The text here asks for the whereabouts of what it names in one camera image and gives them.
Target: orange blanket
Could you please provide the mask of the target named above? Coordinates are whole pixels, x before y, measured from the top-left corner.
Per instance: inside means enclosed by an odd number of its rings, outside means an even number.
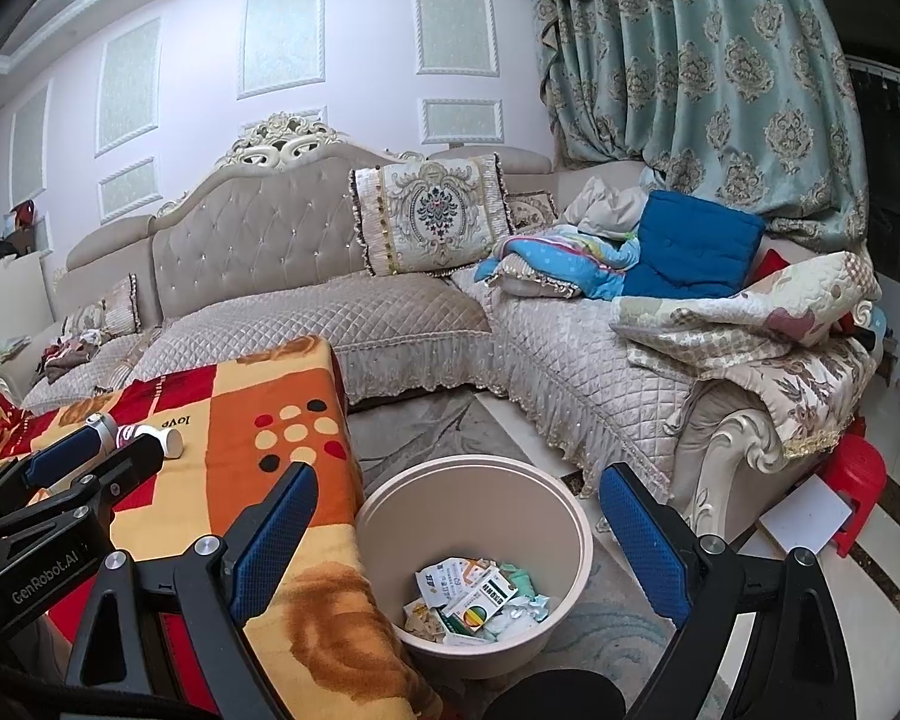
[[[437,718],[439,697],[406,661],[362,574],[353,528],[362,484],[340,402],[330,347],[298,338],[40,416],[0,396],[0,462],[49,445],[93,412],[178,428],[183,456],[125,499],[111,527],[135,560],[223,533],[291,461],[312,464],[317,512],[269,608],[247,623],[247,639],[298,720]]]

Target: tile floor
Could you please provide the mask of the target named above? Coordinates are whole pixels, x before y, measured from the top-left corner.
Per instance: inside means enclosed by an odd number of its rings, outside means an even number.
[[[478,395],[482,405],[509,433],[533,463],[563,476],[575,470],[562,453],[546,445],[523,415],[519,406],[496,398],[489,392]],[[861,403],[866,417],[866,437],[880,450],[887,470],[900,483],[900,399],[899,392],[882,380],[874,381]],[[584,510],[595,524],[600,517],[596,499],[583,501]],[[629,565],[619,545],[607,533],[597,539],[627,570]],[[860,544],[900,588],[900,527],[875,509],[860,535]],[[749,545],[746,551],[753,551]],[[850,557],[841,559],[832,546],[821,553],[821,565],[837,615],[840,617],[850,669],[856,690],[857,716],[861,720],[892,720],[900,707],[900,614],[860,565]],[[754,615],[737,620],[720,675],[729,685],[736,679],[746,651]]]

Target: beige trash bin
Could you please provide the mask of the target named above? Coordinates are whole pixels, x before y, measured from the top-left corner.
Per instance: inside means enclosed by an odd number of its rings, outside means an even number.
[[[593,562],[586,515],[559,480],[520,461],[456,455],[398,474],[357,517],[357,543],[380,610],[424,664],[482,680],[514,671],[543,649],[573,608]],[[400,628],[403,607],[419,597],[413,573],[444,557],[490,557],[530,573],[551,598],[538,628],[506,642],[451,647]]]

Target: blue seat cushion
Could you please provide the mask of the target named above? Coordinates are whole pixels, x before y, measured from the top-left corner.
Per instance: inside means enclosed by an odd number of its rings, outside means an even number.
[[[640,262],[623,295],[729,298],[744,288],[764,221],[678,191],[653,190],[640,218]]]

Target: damask pattern curtain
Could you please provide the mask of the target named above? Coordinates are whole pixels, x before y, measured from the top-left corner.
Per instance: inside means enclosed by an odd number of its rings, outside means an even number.
[[[863,137],[823,0],[535,0],[535,20],[564,162],[643,159],[812,250],[863,243]]]

